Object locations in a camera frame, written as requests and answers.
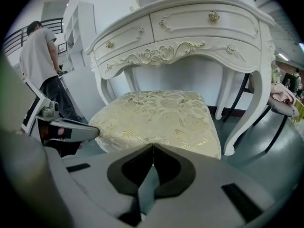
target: gray floor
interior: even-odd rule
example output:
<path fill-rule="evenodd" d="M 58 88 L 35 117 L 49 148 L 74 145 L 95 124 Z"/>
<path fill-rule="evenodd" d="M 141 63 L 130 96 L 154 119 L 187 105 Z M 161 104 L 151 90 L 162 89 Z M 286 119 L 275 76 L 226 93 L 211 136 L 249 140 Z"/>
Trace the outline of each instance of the gray floor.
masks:
<path fill-rule="evenodd" d="M 272 149 L 264 150 L 274 137 L 283 119 L 282 115 L 269 112 L 255 127 L 251 127 L 232 156 L 222 155 L 222 161 L 237 168 L 260 183 L 275 200 L 290 194 L 297 186 L 304 169 L 304 142 L 288 120 Z M 221 146 L 229 136 L 239 118 L 231 117 L 226 123 L 214 120 Z M 71 157 L 84 157 L 104 153 L 92 140 Z M 153 190 L 158 185 L 158 177 L 153 167 L 140 187 L 140 205 L 147 213 L 153 205 Z"/>

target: stool cushion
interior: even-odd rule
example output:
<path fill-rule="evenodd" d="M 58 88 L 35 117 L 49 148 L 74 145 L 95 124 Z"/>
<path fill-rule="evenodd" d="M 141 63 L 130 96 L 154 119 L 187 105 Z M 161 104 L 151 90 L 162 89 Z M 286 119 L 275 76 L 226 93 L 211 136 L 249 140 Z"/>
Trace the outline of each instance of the stool cushion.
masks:
<path fill-rule="evenodd" d="M 276 113 L 279 113 L 282 115 L 287 115 L 290 117 L 296 117 L 299 115 L 299 112 L 296 107 L 289 105 L 287 103 L 284 103 L 284 102 L 277 101 L 274 98 L 272 98 L 271 96 L 269 97 L 267 104 L 272 107 L 271 110 L 273 112 L 276 112 Z"/>
<path fill-rule="evenodd" d="M 219 138 L 200 95 L 184 91 L 127 93 L 90 121 L 106 152 L 159 143 L 220 159 Z"/>

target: chair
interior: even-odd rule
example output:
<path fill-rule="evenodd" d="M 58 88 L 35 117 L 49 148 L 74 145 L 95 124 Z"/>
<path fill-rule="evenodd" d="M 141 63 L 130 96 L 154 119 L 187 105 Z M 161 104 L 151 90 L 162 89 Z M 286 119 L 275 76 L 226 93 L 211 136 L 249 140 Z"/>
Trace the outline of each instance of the chair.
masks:
<path fill-rule="evenodd" d="M 249 76 L 250 76 L 250 74 L 245 74 L 243 82 L 242 82 L 242 85 L 241 85 L 240 90 L 239 90 L 239 92 L 237 94 L 237 97 L 236 97 L 236 99 L 235 99 L 235 101 L 234 101 L 234 103 L 233 103 L 230 111 L 228 112 L 227 116 L 224 118 L 223 122 L 226 122 L 227 119 L 230 117 L 232 111 L 235 109 L 236 105 L 238 104 L 238 101 L 241 98 L 243 92 L 247 92 L 247 93 L 252 93 L 253 94 L 254 88 L 252 87 L 252 84 L 250 83 Z M 286 73 L 284 75 L 284 79 L 283 79 L 282 82 L 283 83 L 287 82 L 288 78 L 291 80 L 291 87 L 294 86 L 295 85 L 295 77 L 294 76 L 290 77 L 290 74 Z M 246 84 L 247 84 L 248 80 L 249 80 L 249 87 L 246 88 Z M 265 149 L 265 153 L 269 152 L 269 150 L 271 149 L 271 147 L 274 145 L 274 143 L 276 142 L 276 140 L 280 136 L 280 134 L 281 134 L 281 132 L 282 132 L 284 126 L 285 126 L 287 118 L 288 117 L 297 117 L 299 115 L 299 112 L 298 112 L 297 108 L 295 108 L 294 106 L 288 105 L 286 103 L 279 102 L 279 101 L 275 100 L 274 98 L 272 98 L 271 96 L 268 99 L 267 105 L 268 105 L 268 107 L 260 115 L 260 117 L 252 124 L 253 126 L 257 125 L 258 122 L 261 121 L 262 118 L 269 112 L 269 110 L 271 110 L 274 113 L 278 113 L 278 114 L 284 115 L 284 118 L 283 118 L 282 123 L 279 126 L 279 128 L 278 128 L 275 136 L 273 137 L 271 143 Z M 239 136 L 239 138 L 237 139 L 237 141 L 236 141 L 236 143 L 234 145 L 235 148 L 238 147 L 238 145 L 240 144 L 240 142 L 244 138 L 245 134 L 246 134 L 246 131 Z"/>
<path fill-rule="evenodd" d="M 209 109 L 195 92 L 130 92 L 104 107 L 89 124 L 99 128 L 96 141 L 106 152 L 158 143 L 221 157 Z"/>

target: ceiling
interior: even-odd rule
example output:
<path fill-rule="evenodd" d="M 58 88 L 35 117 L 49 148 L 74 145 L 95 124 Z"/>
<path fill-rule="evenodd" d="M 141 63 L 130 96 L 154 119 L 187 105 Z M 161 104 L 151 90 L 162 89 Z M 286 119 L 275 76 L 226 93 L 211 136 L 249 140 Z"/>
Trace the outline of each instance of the ceiling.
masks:
<path fill-rule="evenodd" d="M 294 66 L 304 69 L 304 52 L 299 46 L 302 40 L 288 15 L 283 9 L 270 12 L 269 15 L 276 22 L 275 27 L 270 29 L 275 52 L 286 56 Z"/>

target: drawer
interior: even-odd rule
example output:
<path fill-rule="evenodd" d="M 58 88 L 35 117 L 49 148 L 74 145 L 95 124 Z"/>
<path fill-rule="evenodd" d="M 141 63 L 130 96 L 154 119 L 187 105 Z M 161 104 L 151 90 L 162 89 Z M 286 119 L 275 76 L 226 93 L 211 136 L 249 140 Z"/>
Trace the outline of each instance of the drawer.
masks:
<path fill-rule="evenodd" d="M 102 78 L 109 79 L 120 74 L 129 65 L 159 67 L 189 56 L 208 57 L 242 73 L 259 70 L 261 62 L 261 51 L 239 40 L 185 37 L 135 48 L 103 62 L 98 71 Z"/>
<path fill-rule="evenodd" d="M 97 65 L 136 47 L 153 43 L 149 15 L 137 19 L 98 41 L 93 47 Z"/>
<path fill-rule="evenodd" d="M 211 11 L 218 20 L 212 21 Z M 194 4 L 150 14 L 155 41 L 188 36 L 240 40 L 261 49 L 257 19 L 248 11 L 225 4 Z"/>

